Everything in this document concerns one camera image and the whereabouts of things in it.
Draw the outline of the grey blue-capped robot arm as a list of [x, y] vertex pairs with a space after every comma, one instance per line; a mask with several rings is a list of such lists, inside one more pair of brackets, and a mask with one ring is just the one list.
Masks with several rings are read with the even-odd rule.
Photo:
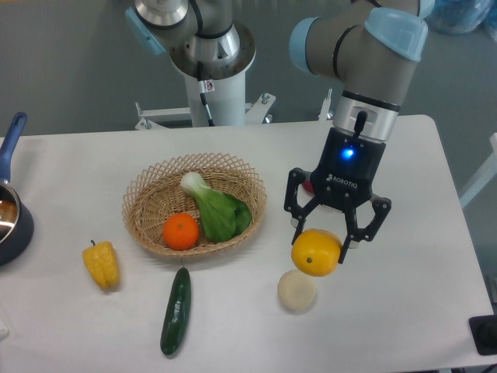
[[[297, 232], [319, 205], [344, 214], [342, 252], [377, 234], [391, 202], [372, 190], [398, 112], [422, 56], [431, 1], [354, 1], [331, 19], [293, 29], [289, 55], [302, 71], [344, 85], [318, 166], [293, 169], [284, 207]], [[135, 1], [125, 13], [153, 54], [168, 53], [182, 73], [192, 124], [247, 124], [245, 73], [255, 58], [250, 31], [229, 1]]]

